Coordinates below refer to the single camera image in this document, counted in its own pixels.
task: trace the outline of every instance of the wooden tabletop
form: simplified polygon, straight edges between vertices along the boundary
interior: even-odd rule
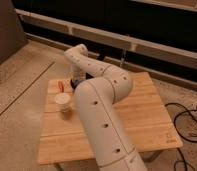
[[[181,147],[182,141],[148,73],[135,73],[132,76],[132,92],[114,107],[138,151]],[[71,103],[71,112],[65,116],[54,102],[55,95],[59,93],[59,80],[63,81],[65,92],[70,93],[73,99],[69,79],[49,81],[40,137],[39,164],[94,157],[74,102]]]

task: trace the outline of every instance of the cup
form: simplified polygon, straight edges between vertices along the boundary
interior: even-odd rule
[[[68,93],[59,93],[55,96],[54,100],[62,113],[66,113],[70,110],[71,97]]]

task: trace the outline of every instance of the speckled floor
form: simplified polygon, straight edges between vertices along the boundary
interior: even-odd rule
[[[4,104],[0,105],[0,171],[56,170],[52,165],[37,164],[44,98],[49,79],[69,74],[69,64],[61,50],[33,41],[0,66],[0,103]],[[188,108],[196,105],[197,92],[153,81],[164,103],[179,102]],[[169,108],[172,118],[177,111],[178,108]],[[197,168],[197,145],[184,143],[182,150],[187,160]],[[146,165],[151,171],[172,171],[178,158],[176,150],[168,150]],[[95,160],[61,165],[66,171],[98,170]]]

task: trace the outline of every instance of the black cable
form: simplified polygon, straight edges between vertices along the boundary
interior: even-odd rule
[[[180,117],[183,117],[183,116],[190,116],[192,121],[197,125],[197,118],[192,114],[192,112],[196,112],[197,113],[197,104],[196,104],[196,109],[192,109],[192,110],[189,110],[187,109],[184,105],[180,104],[180,103],[168,103],[165,105],[166,107],[168,106],[176,106],[176,107],[179,107],[179,108],[182,108],[184,111],[182,112],[179,112],[175,118],[174,118],[174,125],[175,125],[175,128],[178,132],[178,134],[187,142],[189,143],[197,143],[197,140],[192,140],[186,136],[184,136],[180,131],[179,129],[177,128],[177,121]],[[189,133],[190,137],[191,138],[196,138],[197,137],[197,134],[193,134],[193,133]],[[177,149],[178,150],[178,153],[180,154],[180,157],[182,160],[177,160],[175,163],[174,163],[174,171],[177,171],[177,165],[179,163],[183,163],[184,165],[184,170],[185,171],[188,171],[188,168],[191,168],[193,171],[196,171],[196,169],[186,161],[185,157],[184,157],[184,154],[182,153],[181,149]]]

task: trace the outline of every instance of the robot arm segment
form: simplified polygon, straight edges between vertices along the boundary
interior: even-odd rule
[[[100,170],[146,171],[112,106],[132,90],[129,73],[86,55],[84,45],[65,52],[73,67],[96,77],[78,85],[75,103]]]

